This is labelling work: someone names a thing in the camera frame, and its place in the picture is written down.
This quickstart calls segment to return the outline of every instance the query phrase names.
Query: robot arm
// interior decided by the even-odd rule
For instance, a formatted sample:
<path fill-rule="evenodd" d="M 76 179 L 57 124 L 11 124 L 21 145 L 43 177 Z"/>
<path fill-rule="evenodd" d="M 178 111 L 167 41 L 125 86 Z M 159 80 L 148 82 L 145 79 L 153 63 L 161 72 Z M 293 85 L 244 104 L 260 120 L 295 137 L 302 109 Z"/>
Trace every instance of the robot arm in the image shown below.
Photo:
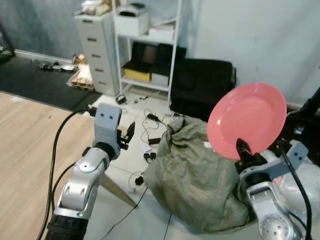
<path fill-rule="evenodd" d="M 111 160 L 118 158 L 121 148 L 128 149 L 128 143 L 134 134 L 134 123 L 128 129 L 128 135 L 122 137 L 118 124 L 121 109 L 100 104 L 95 114 L 93 147 L 76 162 L 73 173 L 63 187 L 61 196 L 48 224 L 46 240 L 82 240 L 86 234 L 98 187 L 113 184 L 105 175 Z M 120 188 L 122 199 L 132 206 L 135 202 Z"/>
<path fill-rule="evenodd" d="M 267 162 L 260 154 L 251 155 L 249 146 L 242 139 L 236 143 L 240 161 L 235 167 L 241 184 L 246 188 L 248 199 L 258 219 L 258 230 L 264 240 L 300 240 L 302 233 L 291 220 L 289 210 L 272 180 L 289 172 L 282 156 Z M 292 140 L 287 156 L 297 169 L 308 149 L 299 141 Z"/>

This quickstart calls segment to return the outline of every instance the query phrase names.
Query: shelf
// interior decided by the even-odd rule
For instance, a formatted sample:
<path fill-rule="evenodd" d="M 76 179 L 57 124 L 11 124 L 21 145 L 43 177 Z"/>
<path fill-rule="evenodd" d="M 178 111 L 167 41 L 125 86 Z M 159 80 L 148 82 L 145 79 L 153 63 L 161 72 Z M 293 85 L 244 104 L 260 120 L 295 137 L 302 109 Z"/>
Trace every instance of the shelf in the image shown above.
<path fill-rule="evenodd" d="M 128 38 L 132 40 L 137 40 L 137 41 L 143 41 L 143 42 L 152 42 L 152 43 L 159 43 L 159 44 L 171 44 L 173 45 L 175 41 L 173 40 L 165 40 L 165 39 L 159 39 L 159 38 L 153 38 L 148 35 L 141 35 L 141 36 L 128 36 L 124 34 L 118 34 L 118 37 L 122 38 Z"/>
<path fill-rule="evenodd" d="M 140 81 L 140 80 L 136 80 L 133 78 L 129 78 L 129 77 L 122 77 L 121 78 L 121 82 L 125 83 L 125 84 L 132 84 L 132 85 L 136 85 L 136 86 L 140 86 L 140 87 L 145 87 L 145 88 L 149 88 L 149 89 L 155 89 L 155 90 L 160 90 L 160 91 L 164 91 L 164 92 L 169 92 L 169 88 L 165 87 L 165 86 L 158 86 L 153 84 L 151 81 Z"/>

